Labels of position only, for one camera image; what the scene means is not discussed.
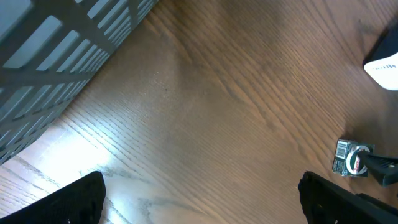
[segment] white object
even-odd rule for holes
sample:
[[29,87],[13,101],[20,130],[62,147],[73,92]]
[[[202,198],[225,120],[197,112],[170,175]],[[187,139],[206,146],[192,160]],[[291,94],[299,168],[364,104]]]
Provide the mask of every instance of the white object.
[[398,90],[398,53],[369,62],[363,68],[383,88]]

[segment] barcode label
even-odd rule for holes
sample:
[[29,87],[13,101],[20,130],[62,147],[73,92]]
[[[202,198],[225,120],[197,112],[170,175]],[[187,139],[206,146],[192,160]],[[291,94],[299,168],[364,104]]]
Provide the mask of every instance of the barcode label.
[[347,151],[347,142],[338,141],[337,149],[336,149],[336,157],[340,159],[345,159],[346,151]]

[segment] wooden table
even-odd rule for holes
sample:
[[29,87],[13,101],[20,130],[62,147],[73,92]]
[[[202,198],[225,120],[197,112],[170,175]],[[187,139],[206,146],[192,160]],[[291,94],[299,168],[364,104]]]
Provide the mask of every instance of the wooden table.
[[61,117],[0,167],[0,217],[94,170],[103,223],[306,223],[312,170],[350,136],[398,156],[398,93],[362,60],[395,0],[160,0]]

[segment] gray mesh basket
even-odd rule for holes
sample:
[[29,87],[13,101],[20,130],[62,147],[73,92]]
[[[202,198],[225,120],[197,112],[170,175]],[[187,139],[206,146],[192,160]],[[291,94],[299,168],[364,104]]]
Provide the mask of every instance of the gray mesh basket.
[[0,165],[40,137],[156,2],[0,1]]

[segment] wooden surface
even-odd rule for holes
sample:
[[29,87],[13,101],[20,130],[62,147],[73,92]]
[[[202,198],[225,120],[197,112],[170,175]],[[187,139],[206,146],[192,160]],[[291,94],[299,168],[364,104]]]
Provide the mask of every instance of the wooden surface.
[[103,223],[306,223],[342,136],[398,156],[398,93],[361,63],[395,0],[160,0],[48,131],[0,167],[0,216],[94,170]]

